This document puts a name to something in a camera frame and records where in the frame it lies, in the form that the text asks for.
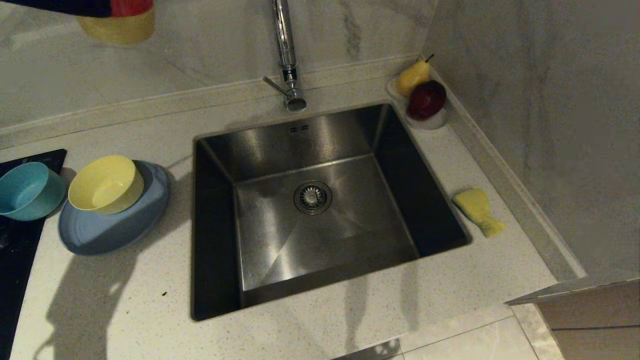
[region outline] countertop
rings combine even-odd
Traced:
[[[300,117],[390,101],[389,78],[307,90]],[[202,322],[190,313],[193,139],[291,119],[269,96],[80,131],[0,151],[0,161],[68,150],[65,173],[121,154],[164,166],[172,194],[141,241],[100,257],[75,256],[45,223],[12,359],[331,359],[423,325],[557,283],[456,133],[412,131],[448,196],[489,195],[507,230],[486,239],[464,219],[470,245]]]

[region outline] black induction cooktop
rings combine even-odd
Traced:
[[[60,173],[67,151],[45,152],[0,163],[0,177],[18,165],[41,162]],[[19,222],[0,216],[0,359],[11,354],[22,299],[45,219]]]

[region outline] faucet spout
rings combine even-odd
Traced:
[[[276,36],[276,45],[278,46],[278,62],[282,69],[282,77],[286,84],[286,89],[280,88],[266,76],[263,80],[285,97],[284,104],[289,111],[304,111],[307,108],[307,102],[303,98],[303,91],[298,83],[298,73],[296,71],[298,62],[293,45],[289,3],[287,0],[272,0],[271,9],[273,11],[273,29]]]

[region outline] stainless steel sink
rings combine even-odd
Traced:
[[[387,104],[199,138],[195,174],[195,320],[469,243]]]

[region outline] teal bowl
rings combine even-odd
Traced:
[[[25,163],[0,178],[0,215],[18,221],[47,216],[65,197],[62,178],[43,163]]]

